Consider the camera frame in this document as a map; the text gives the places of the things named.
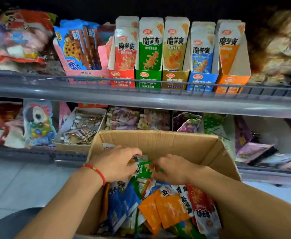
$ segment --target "cardboard box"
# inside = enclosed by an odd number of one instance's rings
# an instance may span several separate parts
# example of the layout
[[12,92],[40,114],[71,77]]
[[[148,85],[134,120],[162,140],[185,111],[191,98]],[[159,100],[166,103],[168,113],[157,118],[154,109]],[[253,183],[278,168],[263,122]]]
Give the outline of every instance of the cardboard box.
[[[140,70],[139,69],[139,52],[137,52],[136,62],[135,62],[135,79],[161,81],[162,65],[163,65],[163,58],[161,59],[161,70]],[[157,89],[161,88],[161,83],[155,83],[155,82],[153,83],[140,82],[140,87],[149,88],[150,84],[151,84],[151,88],[157,88]]]
[[[143,130],[101,131],[96,134],[92,142],[87,160],[92,157],[92,154],[97,155],[103,152],[102,143],[140,148],[144,154],[148,155],[150,161],[167,153],[179,155],[193,163],[208,165],[227,177],[237,181],[241,180],[234,161],[224,148],[221,139],[215,135]],[[103,190],[104,188],[101,188],[91,201],[77,234],[88,236],[96,233],[99,226]],[[218,203],[217,211],[222,227],[228,235],[236,235],[235,238],[257,238],[229,208]]]
[[78,108],[76,107],[72,113],[69,115],[68,119],[64,122],[61,129],[58,131],[57,135],[55,136],[52,143],[56,146],[56,148],[59,151],[66,152],[66,151],[72,151],[76,153],[85,153],[87,154],[90,149],[90,145],[76,145],[76,144],[64,144],[63,141],[60,139],[60,137],[63,135],[64,132],[67,132],[71,126],[73,125],[73,121],[76,119],[75,111],[76,110],[84,110],[87,112],[95,113],[103,115],[103,119],[101,121],[101,124],[98,128],[97,133],[100,130],[104,130],[106,128],[106,121],[107,121],[107,110],[102,108]]
[[187,47],[185,51],[185,58],[183,63],[183,70],[182,71],[169,71],[168,69],[164,68],[163,66],[163,81],[172,81],[173,83],[162,83],[162,89],[175,89],[180,90],[183,88],[183,90],[186,89],[186,85],[178,84],[178,82],[187,82],[188,76],[191,71],[192,62],[190,60],[190,53],[191,53],[191,47],[190,47],[190,35],[187,37]]
[[[136,56],[138,57],[139,53],[139,43],[137,44],[137,53]],[[115,59],[116,59],[116,46],[115,46],[115,38],[112,39],[111,51],[109,56],[109,63],[108,63],[108,71],[110,78],[121,78],[121,79],[128,79],[134,80],[134,69],[128,70],[116,70],[115,69]],[[118,81],[111,81],[111,86],[116,88],[118,87]],[[130,81],[119,81],[120,88],[135,88],[135,82]]]
[[[63,51],[61,50],[61,47],[58,44],[57,38],[54,38],[53,45],[60,59],[60,63],[65,70],[66,75],[67,76],[82,76],[82,80],[79,80],[79,81],[78,79],[75,80],[73,78],[68,78],[68,81],[70,84],[96,84],[96,81],[89,81],[89,77],[90,78],[108,78],[109,77],[108,57],[107,57],[107,51],[106,51],[105,45],[98,47],[98,53],[99,53],[102,70],[79,70],[79,69],[69,68],[68,62],[70,62],[71,59],[68,59],[68,61],[65,59]],[[106,81],[100,81],[99,84],[106,84]]]
[[[247,51],[246,35],[241,37],[241,43],[235,56],[234,62],[228,74],[223,74],[222,65],[220,65],[220,74],[217,78],[217,84],[235,84],[246,85],[251,76],[251,65],[249,62],[249,56]],[[230,87],[228,94],[236,94],[238,92],[237,87]],[[218,87],[216,93],[225,94],[227,87]]]
[[[215,46],[214,46],[214,54],[213,54],[213,62],[212,62],[212,73],[211,74],[204,74],[204,73],[197,73],[193,72],[193,60],[192,60],[192,50],[190,52],[190,62],[191,62],[191,74],[188,82],[191,83],[198,83],[198,84],[215,84],[217,77],[219,76],[219,68],[220,68],[220,46],[218,43],[218,37],[215,36]],[[203,92],[204,86],[202,85],[188,85],[187,91],[192,92]],[[205,91],[206,93],[212,92],[213,86],[206,86]]]

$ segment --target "hand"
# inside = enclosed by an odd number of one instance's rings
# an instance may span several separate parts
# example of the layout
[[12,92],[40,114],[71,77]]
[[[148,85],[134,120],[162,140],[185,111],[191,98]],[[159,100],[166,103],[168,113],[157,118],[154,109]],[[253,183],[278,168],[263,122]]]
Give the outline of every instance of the hand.
[[138,169],[136,164],[127,166],[129,160],[136,154],[142,155],[142,151],[139,148],[118,145],[98,156],[92,157],[88,163],[99,169],[106,182],[117,182],[127,179]]
[[155,171],[152,173],[154,179],[171,185],[189,183],[190,176],[194,174],[195,168],[203,167],[172,154],[160,157],[152,162],[150,166],[152,169],[155,167]]

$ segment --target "dark background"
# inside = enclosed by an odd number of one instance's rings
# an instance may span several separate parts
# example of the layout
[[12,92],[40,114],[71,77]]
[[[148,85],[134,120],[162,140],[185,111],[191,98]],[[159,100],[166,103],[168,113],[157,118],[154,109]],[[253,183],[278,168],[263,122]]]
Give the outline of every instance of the dark background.
[[240,19],[249,22],[261,12],[257,7],[278,6],[291,9],[291,0],[0,0],[8,6],[55,13],[60,19],[79,18],[100,24],[114,23],[119,15],[150,17],[186,16],[190,21]]

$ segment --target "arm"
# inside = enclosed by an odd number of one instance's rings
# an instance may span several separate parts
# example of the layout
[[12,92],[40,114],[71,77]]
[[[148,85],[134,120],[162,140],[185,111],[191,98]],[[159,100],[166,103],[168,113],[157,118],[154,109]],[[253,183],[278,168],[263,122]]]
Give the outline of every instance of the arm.
[[153,166],[154,178],[173,185],[189,183],[203,190],[226,205],[260,237],[291,238],[291,204],[182,157],[167,155]]
[[[117,146],[89,163],[104,175],[107,182],[115,182],[132,175],[136,165],[127,166],[138,148]],[[28,223],[15,239],[71,239],[76,233],[87,208],[102,187],[102,179],[94,170],[82,167],[74,172],[38,215]]]

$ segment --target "red string bracelet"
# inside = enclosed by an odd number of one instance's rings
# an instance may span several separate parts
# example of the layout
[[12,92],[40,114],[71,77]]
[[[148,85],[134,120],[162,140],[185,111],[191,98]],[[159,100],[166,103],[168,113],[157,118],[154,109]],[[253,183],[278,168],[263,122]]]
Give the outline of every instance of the red string bracelet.
[[82,166],[83,166],[83,167],[91,168],[91,169],[93,169],[94,171],[96,171],[96,172],[100,175],[100,177],[102,178],[102,181],[103,181],[103,185],[102,185],[102,186],[105,186],[105,185],[106,185],[106,179],[105,179],[105,177],[103,176],[103,174],[100,172],[99,169],[97,169],[95,166],[93,166],[93,165],[91,165],[91,164],[88,164],[88,163],[85,163],[85,164],[83,164]]

